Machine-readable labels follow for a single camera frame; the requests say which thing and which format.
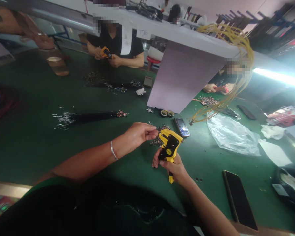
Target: stool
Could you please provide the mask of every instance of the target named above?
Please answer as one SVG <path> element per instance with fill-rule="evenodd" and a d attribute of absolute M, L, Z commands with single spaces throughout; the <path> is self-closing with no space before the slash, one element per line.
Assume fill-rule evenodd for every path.
<path fill-rule="evenodd" d="M 147 70 L 150 71 L 151 67 L 153 66 L 153 64 L 159 64 L 161 63 L 161 61 L 155 60 L 149 56 L 147 56 L 147 60 L 148 60 L 148 64 L 147 64 Z"/>

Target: fluorescent light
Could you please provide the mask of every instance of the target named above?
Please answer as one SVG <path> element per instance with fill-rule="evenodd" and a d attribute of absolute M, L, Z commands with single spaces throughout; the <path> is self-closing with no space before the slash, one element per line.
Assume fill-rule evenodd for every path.
<path fill-rule="evenodd" d="M 295 86 L 295 77 L 293 77 L 293 76 L 279 74 L 279 73 L 276 73 L 273 71 L 264 70 L 264 69 L 260 69 L 260 68 L 255 68 L 253 70 L 253 72 L 263 75 L 263 76 L 266 76 L 268 78 L 278 80 L 278 81 L 284 82 L 286 84 Z"/>

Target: wire stripper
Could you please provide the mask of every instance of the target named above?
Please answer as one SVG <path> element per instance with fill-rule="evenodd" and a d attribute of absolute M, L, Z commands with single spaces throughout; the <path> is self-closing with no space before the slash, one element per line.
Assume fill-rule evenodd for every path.
<path fill-rule="evenodd" d="M 102 50 L 101 50 L 101 56 L 102 57 L 105 57 L 105 58 L 108 58 L 108 59 L 113 59 L 113 57 L 112 57 L 109 49 L 106 46 L 104 46 L 102 48 Z"/>
<path fill-rule="evenodd" d="M 179 145 L 184 141 L 182 137 L 176 134 L 174 131 L 169 129 L 162 129 L 158 135 L 163 141 L 162 150 L 158 156 L 159 160 L 167 160 L 169 162 L 174 162 L 174 158 L 177 154 L 177 149 Z M 172 184 L 174 182 L 173 173 L 169 173 L 169 182 Z"/>

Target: mobile phone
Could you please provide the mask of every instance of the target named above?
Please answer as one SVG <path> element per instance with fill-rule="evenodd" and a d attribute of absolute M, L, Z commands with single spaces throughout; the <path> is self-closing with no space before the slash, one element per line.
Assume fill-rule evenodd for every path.
<path fill-rule="evenodd" d="M 182 118 L 175 118 L 174 120 L 175 120 L 175 123 L 176 123 L 179 131 L 180 131 L 180 135 L 182 137 L 189 137 L 190 133 L 189 133 L 183 119 Z"/>
<path fill-rule="evenodd" d="M 257 223 L 252 214 L 251 207 L 239 176 L 224 170 L 223 177 L 235 221 L 258 231 Z"/>

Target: bracelet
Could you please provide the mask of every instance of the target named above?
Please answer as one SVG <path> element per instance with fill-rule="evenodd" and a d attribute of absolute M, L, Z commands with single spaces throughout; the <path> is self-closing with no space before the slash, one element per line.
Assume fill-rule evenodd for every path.
<path fill-rule="evenodd" d="M 110 141 L 110 149 L 111 149 L 112 154 L 113 154 L 114 157 L 115 157 L 115 160 L 118 160 L 118 158 L 116 157 L 116 154 L 115 154 L 115 152 L 114 152 L 114 148 L 112 147 L 112 140 Z"/>

